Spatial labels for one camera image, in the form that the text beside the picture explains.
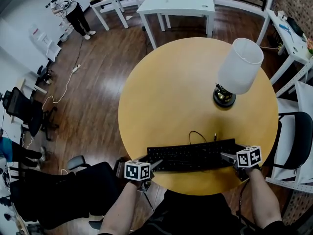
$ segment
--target lamp base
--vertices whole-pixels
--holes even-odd
[[[235,102],[235,100],[236,100],[236,95],[235,94],[232,94],[231,95],[231,98],[229,99],[229,100],[227,100],[227,101],[225,101],[225,100],[221,100],[219,97],[218,97],[218,88],[215,88],[215,90],[214,90],[214,92],[213,92],[213,100],[214,100],[214,102],[218,105],[218,106],[220,106],[220,107],[222,107],[222,108],[228,108],[228,107],[230,107],[230,106],[232,106],[233,104],[234,104],[234,102]]]

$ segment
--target extension cord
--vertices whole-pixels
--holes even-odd
[[[48,101],[49,98],[52,98],[52,103],[54,103],[54,104],[57,104],[57,103],[59,103],[59,102],[61,101],[61,99],[64,97],[65,93],[67,92],[67,86],[68,86],[68,83],[70,82],[70,79],[72,78],[72,75],[73,75],[75,72],[77,72],[77,70],[78,70],[80,67],[81,67],[81,65],[77,65],[77,66],[72,70],[72,73],[71,73],[70,76],[69,76],[69,79],[68,79],[68,82],[67,82],[65,91],[64,91],[62,97],[59,99],[59,101],[54,101],[54,97],[51,95],[51,96],[49,96],[49,97],[45,100],[45,103],[47,103],[47,101]],[[30,145],[32,144],[32,142],[33,142],[34,140],[35,140],[34,137],[31,137],[31,138],[30,138],[30,143],[29,143],[29,145],[28,145],[27,148],[26,148],[27,150],[28,150],[28,148],[30,147]]]
[[[73,72],[73,73],[77,72],[77,70],[80,68],[80,66],[81,66],[81,65],[77,65],[77,66],[72,70],[72,72]]]

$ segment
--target hardwood floor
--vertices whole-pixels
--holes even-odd
[[[124,14],[133,16],[128,21],[128,29],[124,29],[117,14],[112,11],[105,15],[110,27],[110,31],[106,31],[93,11],[89,10],[86,13],[91,29],[96,30],[97,34],[89,41],[83,40],[77,62],[82,66],[72,76],[64,98],[56,105],[58,112],[55,114],[54,122],[60,125],[60,129],[50,132],[52,142],[47,142],[44,135],[39,133],[30,146],[30,149],[37,150],[40,145],[44,145],[50,152],[49,160],[43,166],[44,172],[61,174],[61,168],[66,168],[67,161],[76,155],[84,155],[88,164],[107,161],[112,167],[119,157],[127,156],[118,128],[119,98],[130,72],[146,55],[146,46],[148,52],[152,51],[152,47],[141,29],[136,7],[125,8]],[[180,38],[205,37],[204,18],[175,16],[170,18],[172,29],[161,32],[156,15],[149,17],[159,46]],[[217,6],[213,38],[228,43],[239,37],[256,41],[262,24],[263,19],[258,16]],[[51,66],[55,72],[53,83],[50,86],[40,84],[48,91],[47,95],[54,95],[55,100],[58,100],[65,90],[78,56],[81,40],[82,37],[77,32],[72,33],[69,40],[62,44],[62,51]],[[268,46],[266,38],[262,45]],[[284,61],[284,57],[279,57],[276,53],[276,50],[264,51],[262,68],[269,77]],[[35,98],[44,102],[46,96],[36,94]],[[49,99],[45,109],[51,109],[52,106],[52,100]],[[248,188],[243,197],[243,213],[251,219]],[[273,188],[283,206],[288,190]],[[233,212],[238,208],[240,189],[241,187],[238,187],[225,193]],[[148,197],[154,207],[162,201],[165,191],[164,188],[152,184],[148,190]],[[139,228],[151,213],[146,199],[138,193],[132,229]],[[73,220],[47,233],[95,235],[97,231],[87,222],[91,219],[97,220],[101,217]]]

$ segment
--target forearm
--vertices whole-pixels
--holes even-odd
[[[274,221],[281,221],[279,202],[263,175],[257,169],[249,173],[252,191],[252,210],[256,224],[262,229]]]
[[[58,14],[58,13],[60,13],[62,10],[60,10],[60,9],[55,9],[55,10],[53,10],[52,12],[53,12],[53,14]]]
[[[105,215],[100,234],[127,235],[129,233],[134,215],[136,192],[137,187],[134,184],[126,184],[118,200]]]

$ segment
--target person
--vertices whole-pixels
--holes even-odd
[[[261,234],[293,234],[284,226],[278,200],[260,170],[247,171],[252,209]],[[104,216],[99,235],[127,235],[133,220],[137,183],[128,182]],[[167,190],[154,214],[134,235],[241,234],[241,224],[219,193],[191,196]]]
[[[54,14],[61,13],[61,16],[63,18],[65,17],[73,25],[74,29],[86,40],[90,39],[90,35],[96,33],[94,30],[90,30],[89,24],[78,2],[74,0],[51,0],[51,9]]]
[[[28,167],[37,167],[39,164],[31,159],[45,161],[45,148],[40,147],[40,152],[27,150],[9,138],[3,137],[3,130],[0,130],[0,154],[7,162],[21,162]]]

